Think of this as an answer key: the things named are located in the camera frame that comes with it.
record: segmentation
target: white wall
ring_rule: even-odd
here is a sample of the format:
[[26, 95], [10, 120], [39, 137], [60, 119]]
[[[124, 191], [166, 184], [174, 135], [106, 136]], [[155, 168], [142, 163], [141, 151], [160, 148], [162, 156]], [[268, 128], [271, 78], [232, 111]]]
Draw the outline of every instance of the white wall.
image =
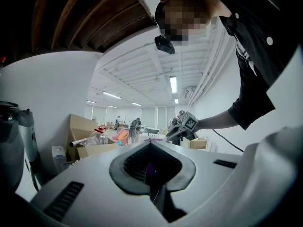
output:
[[123, 121], [125, 120], [125, 123], [130, 126], [131, 122], [135, 120], [136, 118], [141, 119], [141, 108], [136, 107], [136, 108], [118, 108], [117, 111], [118, 115], [120, 116]]
[[[219, 114], [232, 105], [239, 97], [239, 92], [239, 66], [236, 55], [232, 54], [207, 94], [194, 105], [193, 113], [197, 119]], [[217, 131], [239, 148], [245, 149], [247, 145], [261, 141], [268, 134], [281, 129], [283, 126], [284, 124], [280, 121], [277, 111], [274, 110], [256, 120], [246, 131], [240, 126]], [[216, 135], [212, 130], [200, 130], [198, 136], [209, 136], [210, 139], [217, 143], [218, 152], [241, 154], [240, 151]]]
[[165, 112], [165, 107], [158, 107], [158, 129], [163, 130], [167, 128]]
[[173, 119], [174, 117], [176, 117], [176, 108], [175, 108], [175, 106], [167, 107], [167, 116], [166, 116], [166, 121], [167, 122], [166, 122], [166, 125], [168, 125], [169, 120]]
[[1, 70], [0, 100], [34, 115], [42, 162], [55, 173], [52, 145], [66, 145], [69, 115], [84, 116], [96, 52], [56, 52], [17, 61]]
[[93, 105], [86, 104], [84, 110], [84, 117], [87, 119], [91, 119], [92, 113], [93, 113]]
[[96, 117], [98, 123], [106, 123], [106, 108], [94, 106], [93, 117]]
[[194, 111], [194, 108], [192, 106], [189, 107], [187, 105], [179, 105], [179, 104], [177, 104], [175, 106], [175, 116], [177, 116], [181, 110], [183, 110], [184, 112], [189, 111], [192, 114], [193, 111]]
[[141, 122], [143, 125], [150, 126], [152, 128], [157, 127], [156, 126], [156, 118], [157, 115], [157, 108], [142, 108], [142, 113], [141, 113]]
[[119, 114], [118, 114], [118, 109], [117, 108], [111, 108], [111, 107], [106, 108], [106, 117], [105, 117], [106, 123], [107, 122], [112, 122], [113, 124], [115, 124], [116, 118], [118, 116], [119, 116]]

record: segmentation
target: clear plastic bottle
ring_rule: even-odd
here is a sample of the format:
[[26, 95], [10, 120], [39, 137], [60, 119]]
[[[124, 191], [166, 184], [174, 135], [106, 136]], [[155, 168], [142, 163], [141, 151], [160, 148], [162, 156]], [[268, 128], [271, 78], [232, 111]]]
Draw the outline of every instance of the clear plastic bottle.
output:
[[108, 143], [108, 138], [103, 134], [105, 128], [99, 127], [92, 132], [87, 139], [86, 146], [105, 145]]

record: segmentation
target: white ceiling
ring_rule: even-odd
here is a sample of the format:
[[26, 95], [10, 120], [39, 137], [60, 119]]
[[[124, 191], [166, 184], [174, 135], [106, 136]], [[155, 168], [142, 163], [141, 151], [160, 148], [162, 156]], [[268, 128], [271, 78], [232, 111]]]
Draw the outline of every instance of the white ceiling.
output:
[[[146, 0], [152, 13], [159, 0]], [[188, 104], [185, 90], [197, 87], [208, 63], [214, 44], [217, 19], [207, 27], [204, 34], [190, 45], [175, 46], [175, 54], [157, 50], [155, 36], [157, 28], [133, 35], [124, 43], [103, 54], [98, 61], [87, 99], [97, 106], [119, 108], [142, 106]], [[176, 76], [178, 91], [171, 92], [169, 77]], [[122, 99], [102, 94], [111, 93]]]

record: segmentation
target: red object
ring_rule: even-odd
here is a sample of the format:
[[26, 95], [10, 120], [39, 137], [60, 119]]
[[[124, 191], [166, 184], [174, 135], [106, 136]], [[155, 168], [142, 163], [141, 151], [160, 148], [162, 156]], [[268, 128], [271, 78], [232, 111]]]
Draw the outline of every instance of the red object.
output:
[[95, 131], [97, 131], [97, 132], [103, 134], [103, 133], [106, 131], [106, 129], [105, 129], [105, 128], [102, 128], [102, 127], [99, 127], [98, 129], [95, 129]]
[[5, 56], [4, 56], [4, 55], [0, 57], [0, 63], [4, 63], [4, 62], [5, 62], [5, 60], [6, 60], [6, 58], [5, 58]]

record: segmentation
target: shirt button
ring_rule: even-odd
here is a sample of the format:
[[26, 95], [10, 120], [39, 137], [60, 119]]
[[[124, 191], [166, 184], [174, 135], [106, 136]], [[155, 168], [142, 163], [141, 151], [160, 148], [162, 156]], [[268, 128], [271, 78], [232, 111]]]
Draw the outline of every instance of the shirt button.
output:
[[274, 40], [272, 37], [267, 37], [266, 42], [268, 45], [272, 45], [274, 43]]

